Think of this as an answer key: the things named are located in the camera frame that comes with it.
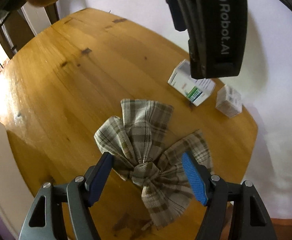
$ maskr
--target wooden table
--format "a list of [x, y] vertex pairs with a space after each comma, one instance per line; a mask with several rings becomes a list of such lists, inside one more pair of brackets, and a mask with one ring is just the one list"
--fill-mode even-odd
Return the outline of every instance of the wooden table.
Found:
[[[245, 108], [232, 119], [215, 109], [223, 86], [219, 80], [198, 107], [169, 86], [173, 69], [184, 58], [185, 51], [156, 33], [95, 9], [60, 20], [26, 44], [0, 74], [0, 122], [32, 194], [46, 181], [69, 182], [98, 161], [94, 133], [110, 116], [121, 116], [123, 98], [173, 105], [166, 146], [201, 129], [215, 173], [239, 183], [257, 125]], [[193, 200], [173, 224], [137, 238], [194, 239], [204, 211]], [[141, 191], [113, 171], [91, 213], [101, 238], [108, 240], [129, 239], [149, 219]], [[114, 232], [125, 213], [125, 228]], [[66, 226], [71, 235], [68, 218]]]

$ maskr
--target metal screw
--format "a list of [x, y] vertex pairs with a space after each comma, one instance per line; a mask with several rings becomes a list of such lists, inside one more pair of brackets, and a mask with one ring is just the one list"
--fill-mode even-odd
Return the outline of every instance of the metal screw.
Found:
[[82, 182], [84, 180], [84, 177], [83, 176], [77, 176], [76, 178], [75, 178], [75, 181], [76, 182]]
[[211, 179], [212, 179], [213, 181], [219, 181], [219, 180], [220, 180], [220, 177], [219, 177], [218, 175], [212, 175], [212, 176], [211, 176]]
[[50, 182], [45, 182], [43, 188], [49, 188], [52, 184]]
[[247, 187], [252, 187], [252, 182], [250, 181], [250, 180], [246, 180], [245, 182], [244, 182], [244, 184], [247, 186]]

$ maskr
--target checkered cloth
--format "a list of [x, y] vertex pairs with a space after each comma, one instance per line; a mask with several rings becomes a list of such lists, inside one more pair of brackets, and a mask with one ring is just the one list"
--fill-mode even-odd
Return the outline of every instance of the checkered cloth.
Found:
[[123, 118], [110, 117], [95, 133], [102, 153], [115, 158], [113, 168], [123, 180], [142, 187], [142, 201], [157, 227], [179, 217], [193, 192], [182, 167], [181, 157], [191, 151], [210, 171], [208, 146], [198, 130], [163, 151], [163, 139], [173, 107], [150, 100], [121, 101]]

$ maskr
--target small white box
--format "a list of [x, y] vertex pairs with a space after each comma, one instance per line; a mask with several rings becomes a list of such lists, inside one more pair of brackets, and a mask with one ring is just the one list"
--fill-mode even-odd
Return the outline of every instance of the small white box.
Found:
[[238, 115], [242, 112], [241, 95], [225, 85], [217, 93], [216, 108], [229, 118]]
[[174, 69], [168, 84], [182, 93], [195, 106], [205, 101], [216, 85], [211, 79], [191, 78], [190, 62], [185, 59]]

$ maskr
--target plaid fabric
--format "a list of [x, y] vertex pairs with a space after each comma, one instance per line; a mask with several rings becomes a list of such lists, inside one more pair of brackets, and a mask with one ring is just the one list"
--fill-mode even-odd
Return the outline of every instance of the plaid fabric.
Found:
[[163, 139], [173, 107], [150, 100], [121, 101], [123, 118], [110, 117], [95, 133], [102, 153], [114, 155], [114, 170], [123, 180], [142, 187], [142, 201], [157, 227], [172, 223], [193, 197], [182, 167], [191, 151], [212, 170], [208, 146], [198, 130], [163, 152]]

